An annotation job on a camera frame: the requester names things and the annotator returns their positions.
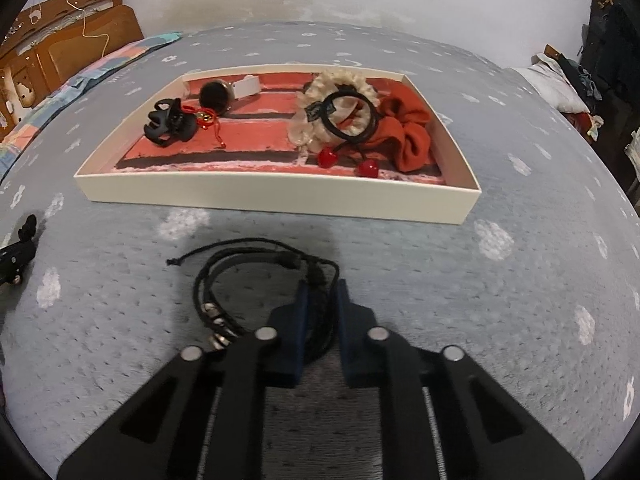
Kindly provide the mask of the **black hair tie red cherries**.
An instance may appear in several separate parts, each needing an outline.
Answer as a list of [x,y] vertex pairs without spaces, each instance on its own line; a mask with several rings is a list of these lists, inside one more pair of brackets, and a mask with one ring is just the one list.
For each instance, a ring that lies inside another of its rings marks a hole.
[[378,162],[364,154],[362,144],[378,130],[378,111],[374,104],[354,87],[339,86],[319,105],[322,126],[340,140],[333,148],[325,146],[317,155],[318,166],[334,167],[345,148],[355,151],[359,162],[355,169],[358,177],[375,179],[380,173]]

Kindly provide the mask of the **pile of dark clothes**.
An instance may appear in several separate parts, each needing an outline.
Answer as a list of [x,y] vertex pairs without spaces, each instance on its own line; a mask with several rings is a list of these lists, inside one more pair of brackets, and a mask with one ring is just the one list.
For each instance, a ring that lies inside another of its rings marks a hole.
[[586,104],[602,100],[600,90],[588,70],[566,58],[562,53],[558,56],[558,63],[567,80]]

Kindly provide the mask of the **dark wooden wardrobe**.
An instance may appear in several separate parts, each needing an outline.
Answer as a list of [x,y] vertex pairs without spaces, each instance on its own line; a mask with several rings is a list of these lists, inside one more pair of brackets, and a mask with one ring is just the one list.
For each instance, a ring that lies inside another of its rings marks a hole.
[[602,96],[639,110],[639,32],[618,0],[591,0],[582,66]]

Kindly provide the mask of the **white tray with brick liner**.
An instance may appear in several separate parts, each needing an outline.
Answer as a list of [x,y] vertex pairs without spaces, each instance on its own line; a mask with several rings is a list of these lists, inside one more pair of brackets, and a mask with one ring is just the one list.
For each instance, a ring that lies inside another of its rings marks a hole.
[[[296,96],[324,70],[344,68],[367,78],[382,99],[391,81],[408,86],[433,118],[431,160],[404,174],[382,154],[375,179],[358,177],[360,156],[345,148],[337,164],[318,166],[318,153],[288,140]],[[257,76],[262,91],[217,114],[198,95],[213,79],[235,82]],[[143,133],[148,114],[162,99],[180,99],[198,131],[188,142],[161,148]],[[480,184],[457,142],[433,107],[403,74],[374,68],[267,64],[181,75],[131,112],[82,163],[76,182],[89,200],[104,203],[325,214],[385,220],[459,224],[480,197]]]

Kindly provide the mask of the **wooden headboard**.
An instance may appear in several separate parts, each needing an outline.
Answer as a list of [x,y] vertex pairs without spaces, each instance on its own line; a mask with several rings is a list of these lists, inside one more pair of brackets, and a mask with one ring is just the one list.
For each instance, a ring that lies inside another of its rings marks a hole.
[[122,0],[46,0],[22,11],[1,45],[1,135],[71,76],[142,38]]

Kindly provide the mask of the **cream satin scrunchie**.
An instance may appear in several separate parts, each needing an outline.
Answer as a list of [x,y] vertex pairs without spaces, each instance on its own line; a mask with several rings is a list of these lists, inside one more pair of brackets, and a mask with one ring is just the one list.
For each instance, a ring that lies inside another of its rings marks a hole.
[[378,104],[378,92],[365,76],[344,68],[324,70],[296,96],[288,140],[315,153],[365,141],[378,125]]

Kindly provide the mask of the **grey patterned bed cover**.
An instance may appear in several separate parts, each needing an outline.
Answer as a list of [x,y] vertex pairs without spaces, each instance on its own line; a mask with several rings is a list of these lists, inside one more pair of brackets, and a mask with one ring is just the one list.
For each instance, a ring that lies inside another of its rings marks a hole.
[[[222,66],[342,64],[408,75],[480,182],[460,226],[90,202],[74,175],[174,78]],[[40,223],[1,291],[6,414],[49,474],[189,344],[215,240],[331,259],[349,293],[418,347],[462,347],[594,476],[639,413],[639,218],[590,146],[514,73],[429,39],[320,23],[186,35],[95,86],[1,185],[1,237]]]

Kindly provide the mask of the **red fabric scrunchie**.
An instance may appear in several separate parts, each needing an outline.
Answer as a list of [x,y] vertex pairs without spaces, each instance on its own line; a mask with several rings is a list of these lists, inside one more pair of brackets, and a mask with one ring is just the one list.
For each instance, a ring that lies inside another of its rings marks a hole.
[[360,148],[384,155],[404,174],[418,171],[431,160],[432,138],[426,126],[432,118],[416,92],[399,81],[391,81],[378,104],[375,133]]

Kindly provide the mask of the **black hair claw clip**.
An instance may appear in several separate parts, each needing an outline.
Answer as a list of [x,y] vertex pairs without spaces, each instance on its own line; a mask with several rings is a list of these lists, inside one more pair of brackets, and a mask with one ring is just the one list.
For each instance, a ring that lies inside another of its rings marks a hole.
[[161,148],[177,141],[188,142],[198,131],[198,122],[192,112],[185,112],[180,99],[162,99],[154,104],[143,127],[144,136]]

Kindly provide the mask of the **white pillow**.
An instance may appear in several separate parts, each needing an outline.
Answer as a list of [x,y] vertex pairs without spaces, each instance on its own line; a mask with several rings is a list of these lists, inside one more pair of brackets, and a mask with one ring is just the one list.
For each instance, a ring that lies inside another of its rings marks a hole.
[[564,114],[590,113],[587,104],[553,67],[538,62],[529,67],[516,68],[520,74],[552,108]]

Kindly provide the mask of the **colourful patchwork pillow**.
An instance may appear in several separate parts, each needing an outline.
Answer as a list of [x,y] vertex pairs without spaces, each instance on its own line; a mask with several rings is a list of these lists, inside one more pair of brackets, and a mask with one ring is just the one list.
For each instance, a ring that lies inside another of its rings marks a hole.
[[89,90],[124,67],[163,49],[181,39],[182,32],[166,32],[130,42],[125,47],[105,55],[74,75],[61,88],[40,102],[1,142],[1,177],[4,178],[29,144],[52,120]]

